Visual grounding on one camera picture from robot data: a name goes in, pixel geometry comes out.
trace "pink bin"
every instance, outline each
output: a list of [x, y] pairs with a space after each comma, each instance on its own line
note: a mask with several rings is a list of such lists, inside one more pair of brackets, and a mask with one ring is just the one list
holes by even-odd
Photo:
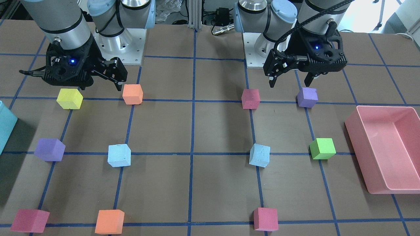
[[371, 194], [420, 194], [420, 118], [414, 108], [357, 106], [345, 123]]

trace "white mounting plate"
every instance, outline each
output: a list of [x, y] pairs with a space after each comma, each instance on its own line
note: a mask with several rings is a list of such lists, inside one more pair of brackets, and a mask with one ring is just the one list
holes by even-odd
[[247, 60], [247, 68], [261, 69], [266, 58], [258, 55], [255, 51], [255, 41], [261, 33], [243, 33], [242, 39], [244, 41], [245, 58]]
[[141, 66], [143, 61], [144, 44], [146, 42], [147, 29], [127, 29], [134, 39], [134, 49], [127, 51], [123, 54], [109, 54], [104, 52], [101, 45], [98, 45], [101, 50], [102, 56], [109, 60], [113, 57], [119, 57], [125, 66]]

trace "floor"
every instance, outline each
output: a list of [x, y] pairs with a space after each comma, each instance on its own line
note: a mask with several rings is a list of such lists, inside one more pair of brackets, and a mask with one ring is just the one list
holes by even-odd
[[[245, 68], [241, 34], [156, 25], [143, 66], [127, 66], [141, 105], [96, 78], [69, 111], [55, 101], [60, 87], [18, 73], [45, 63], [39, 28], [5, 20], [0, 35], [0, 99], [19, 118], [0, 157], [0, 235], [28, 235], [9, 231], [20, 208], [50, 212], [45, 236], [95, 235], [106, 209], [125, 212], [125, 236], [420, 235], [420, 195], [369, 194], [344, 127], [356, 105], [420, 113], [420, 52], [408, 39], [343, 32], [349, 65], [313, 82], [319, 103], [306, 109], [295, 98], [305, 74], [270, 88]], [[242, 109], [246, 88], [260, 90], [257, 110]], [[312, 160], [316, 137], [333, 138], [337, 155]], [[63, 160], [34, 156], [39, 138], [62, 140]], [[271, 147], [266, 168], [248, 164], [255, 142]], [[131, 166], [112, 168], [108, 145], [121, 143]], [[253, 230], [261, 206], [277, 208], [278, 231]]]

